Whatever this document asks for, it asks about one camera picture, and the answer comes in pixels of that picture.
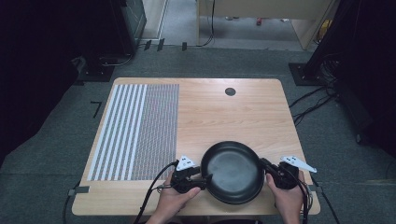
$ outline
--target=gray carpet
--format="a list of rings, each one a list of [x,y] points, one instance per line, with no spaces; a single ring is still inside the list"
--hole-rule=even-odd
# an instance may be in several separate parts
[[[296,87],[288,63],[305,63],[307,51],[265,49],[198,49],[155,46],[139,49],[117,67],[109,83],[72,86],[39,133],[10,153],[0,171],[0,223],[61,223],[66,193],[81,179],[105,104],[117,77],[278,78],[289,103],[316,87]],[[325,92],[301,101],[291,114],[314,105]],[[375,146],[355,142],[343,106],[331,101],[297,126],[305,157],[318,169],[313,177],[323,187],[341,223],[396,223],[396,186],[378,180],[396,178],[394,159]],[[321,211],[309,223],[335,223],[322,196]],[[77,217],[69,202],[67,223],[130,223],[129,217]],[[278,216],[264,223],[282,223]]]

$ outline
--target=black tape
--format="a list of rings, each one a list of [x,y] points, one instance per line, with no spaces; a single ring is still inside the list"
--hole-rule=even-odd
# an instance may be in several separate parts
[[[164,42],[164,41],[165,41],[165,39],[164,39],[164,38],[160,39],[160,43],[158,44],[157,51],[160,51],[160,50],[162,50],[162,49],[163,49],[163,42]]]
[[[145,50],[148,50],[150,46],[151,46],[151,40],[146,42]]]
[[[96,108],[95,114],[93,115],[93,118],[96,118],[96,115],[99,112],[99,109],[100,109],[100,106],[102,105],[102,102],[91,101],[91,104],[98,104],[98,107]]]
[[[78,193],[89,193],[89,192],[90,192],[89,186],[82,186],[82,187],[76,187],[75,189],[70,189],[67,195],[75,196]]]
[[[187,42],[183,42],[183,45],[181,47],[181,50],[184,51],[187,49]]]

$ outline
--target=wooden table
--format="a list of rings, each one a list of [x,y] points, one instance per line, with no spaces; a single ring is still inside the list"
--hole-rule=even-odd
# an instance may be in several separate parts
[[[291,19],[302,48],[308,49],[338,4],[339,0],[216,0],[214,16]],[[197,45],[200,45],[200,17],[212,16],[212,6],[213,0],[197,1]]]
[[[117,107],[114,103],[117,102],[115,88],[130,84],[177,84],[176,157],[171,161],[186,155],[199,164],[208,148],[227,140],[251,147],[259,157],[274,164],[279,164],[281,156],[288,155],[305,161],[285,94],[277,79],[118,78],[114,81],[81,178],[80,185],[89,186],[90,190],[89,193],[77,194],[73,204],[75,215],[135,216],[151,184],[151,180],[88,180],[104,123],[109,121],[110,104],[113,108]],[[236,94],[227,95],[227,88],[233,88]],[[304,175],[306,183],[312,184],[310,174],[304,171]],[[158,199],[159,194],[154,191],[144,215],[153,213]],[[319,210],[318,197],[314,192],[310,214],[317,214]],[[204,190],[179,213],[180,216],[272,214],[278,212],[274,208],[272,192],[266,185],[253,201],[241,205],[221,203]]]

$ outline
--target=striped mat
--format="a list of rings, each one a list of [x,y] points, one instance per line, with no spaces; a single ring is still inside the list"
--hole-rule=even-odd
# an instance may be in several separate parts
[[[177,84],[114,86],[89,181],[151,180],[176,159],[178,89]]]

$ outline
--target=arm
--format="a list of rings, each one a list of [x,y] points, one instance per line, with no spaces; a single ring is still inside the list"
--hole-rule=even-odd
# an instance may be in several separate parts
[[[299,224],[300,211],[303,206],[303,194],[298,186],[294,189],[279,189],[270,174],[266,175],[267,184],[274,193],[276,208],[285,224]],[[299,179],[304,182],[304,173],[300,171]]]
[[[165,185],[170,185],[172,174],[165,180]],[[164,224],[171,219],[176,213],[186,206],[186,203],[193,199],[199,192],[200,188],[190,189],[185,194],[178,193],[175,189],[163,189],[160,200],[154,214],[149,218],[147,224]]]

